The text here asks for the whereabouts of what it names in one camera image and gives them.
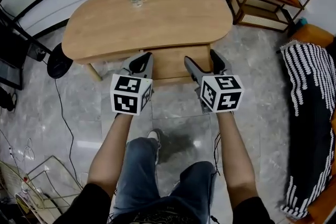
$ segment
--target person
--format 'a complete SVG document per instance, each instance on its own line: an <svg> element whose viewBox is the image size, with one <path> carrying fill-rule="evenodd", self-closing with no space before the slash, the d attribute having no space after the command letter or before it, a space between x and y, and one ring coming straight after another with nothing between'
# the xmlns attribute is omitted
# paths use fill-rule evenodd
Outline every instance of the person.
<svg viewBox="0 0 336 224"><path fill-rule="evenodd" d="M13 111L16 105L16 93L12 96L0 87L0 106L8 111Z"/></svg>
<svg viewBox="0 0 336 224"><path fill-rule="evenodd" d="M167 197L160 197L155 165L160 131L130 141L133 116L119 114L94 157L88 182L69 209L54 223L105 224L118 184L112 223L201 223L209 221L215 168L197 162L180 175ZM274 224L258 197L254 169L231 112L217 113L223 172L233 209L233 223Z"/></svg>

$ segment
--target white sneaker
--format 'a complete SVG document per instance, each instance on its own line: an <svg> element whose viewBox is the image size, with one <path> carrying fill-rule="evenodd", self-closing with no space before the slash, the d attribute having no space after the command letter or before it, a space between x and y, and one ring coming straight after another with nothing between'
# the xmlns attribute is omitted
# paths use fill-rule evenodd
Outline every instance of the white sneaker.
<svg viewBox="0 0 336 224"><path fill-rule="evenodd" d="M153 138L157 141L158 143L158 149L157 149L157 153L156 153L156 159L155 159L155 165L158 164L159 161L159 150L161 148L161 139L160 139L160 134L162 133L162 131L160 129L154 129L152 131L150 131L147 135L147 138Z"/></svg>

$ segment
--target table leg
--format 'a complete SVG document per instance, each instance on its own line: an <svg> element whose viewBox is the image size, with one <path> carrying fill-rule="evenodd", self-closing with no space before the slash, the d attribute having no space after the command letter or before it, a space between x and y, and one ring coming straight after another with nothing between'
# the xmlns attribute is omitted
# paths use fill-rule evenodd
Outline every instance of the table leg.
<svg viewBox="0 0 336 224"><path fill-rule="evenodd" d="M99 74L98 74L98 73L96 72L96 70L93 68L92 64L87 63L87 64L86 64L86 67L88 68L89 73L90 73L91 77L93 78L93 80L96 80L96 81L102 81L101 76L99 76Z"/></svg>

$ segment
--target black and white blanket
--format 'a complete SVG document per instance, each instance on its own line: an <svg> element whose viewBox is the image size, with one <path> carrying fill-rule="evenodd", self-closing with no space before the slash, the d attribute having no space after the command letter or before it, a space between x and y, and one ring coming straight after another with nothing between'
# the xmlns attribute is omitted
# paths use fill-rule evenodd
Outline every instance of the black and white blanket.
<svg viewBox="0 0 336 224"><path fill-rule="evenodd" d="M336 74L332 57L319 46L295 40L282 46L281 53L292 83L293 106L286 204L280 209L300 219L330 180Z"/></svg>

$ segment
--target wooden shelving unit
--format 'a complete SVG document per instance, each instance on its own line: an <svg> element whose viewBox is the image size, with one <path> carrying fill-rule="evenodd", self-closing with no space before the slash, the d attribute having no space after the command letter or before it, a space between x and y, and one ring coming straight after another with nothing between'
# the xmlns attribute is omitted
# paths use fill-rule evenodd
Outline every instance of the wooden shelving unit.
<svg viewBox="0 0 336 224"><path fill-rule="evenodd" d="M310 0L304 4L294 4L289 0L230 0L234 24L249 25L284 32L304 10ZM298 8L292 18L285 5Z"/></svg>

